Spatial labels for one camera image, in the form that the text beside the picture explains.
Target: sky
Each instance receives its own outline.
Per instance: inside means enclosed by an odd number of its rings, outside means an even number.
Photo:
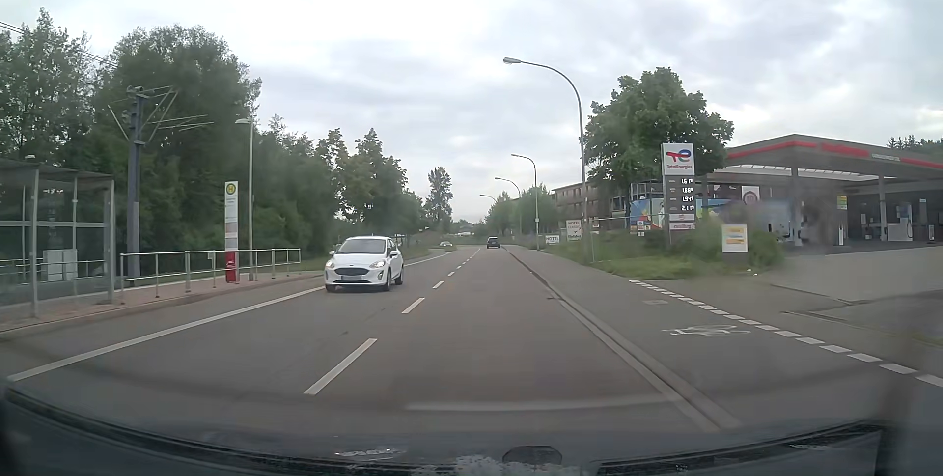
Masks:
[[[537,180],[580,181],[583,114],[619,76],[670,66],[745,144],[806,133],[870,144],[943,136],[943,0],[0,0],[41,7],[108,53],[135,27],[202,25],[262,78],[258,117],[312,139],[375,128],[428,194],[452,176],[454,219]]]

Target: road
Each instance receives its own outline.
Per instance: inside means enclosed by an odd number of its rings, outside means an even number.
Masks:
[[[66,409],[204,440],[630,433],[623,451],[651,454],[678,448],[664,437],[873,417],[901,394],[943,407],[938,377],[858,336],[696,291],[464,247],[386,293],[301,280],[3,341],[0,372]]]

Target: white car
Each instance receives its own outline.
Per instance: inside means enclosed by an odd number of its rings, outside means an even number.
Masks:
[[[403,284],[403,255],[388,236],[352,236],[324,264],[324,290],[338,286]]]

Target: lamp post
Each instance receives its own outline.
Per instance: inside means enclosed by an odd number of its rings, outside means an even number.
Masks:
[[[478,196],[490,197],[491,199],[494,200],[494,204],[495,204],[495,205],[498,204],[498,198],[497,198],[497,197],[494,197],[494,196],[492,196],[492,195],[490,195],[490,194],[478,194]]]
[[[255,280],[255,251],[253,250],[252,245],[252,208],[255,203],[255,196],[252,193],[252,148],[254,141],[254,126],[253,122],[247,118],[241,118],[236,121],[236,124],[248,124],[249,125],[249,280]]]
[[[560,71],[550,67],[549,65],[544,65],[542,63],[534,63],[533,61],[524,61],[518,60],[517,58],[504,58],[502,60],[508,65],[513,65],[514,63],[526,63],[528,65],[534,65],[535,67],[543,67],[544,69],[549,69],[567,81],[567,84],[570,84],[570,87],[573,88],[573,93],[576,94],[576,108],[579,111],[580,118],[580,168],[583,174],[583,234],[586,234],[588,231],[589,237],[589,253],[592,257],[592,262],[596,262],[596,248],[592,243],[592,231],[589,230],[589,188],[586,185],[586,162],[585,162],[585,136],[583,135],[583,101],[580,100],[580,92],[576,90],[576,86],[573,85],[573,81],[570,80],[567,75],[561,73]]]
[[[527,161],[531,162],[531,165],[534,166],[534,238],[536,239],[536,250],[539,252],[540,251],[540,212],[538,211],[538,208],[539,208],[538,204],[540,202],[540,198],[539,198],[539,194],[537,193],[538,191],[537,191],[537,186],[536,186],[536,163],[534,163],[533,159],[525,155],[520,155],[520,154],[511,154],[511,155],[514,157],[524,158]]]
[[[518,189],[518,234],[524,234],[524,225],[525,219],[524,215],[521,213],[521,204],[524,202],[523,194],[521,193],[521,187],[518,186],[514,181],[510,181],[507,178],[494,177],[495,180],[507,181],[510,184],[514,185],[514,188]]]

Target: gas station canopy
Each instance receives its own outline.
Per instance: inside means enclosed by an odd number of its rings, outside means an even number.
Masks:
[[[803,168],[900,180],[943,179],[943,161],[925,154],[798,133],[727,148],[726,164]]]

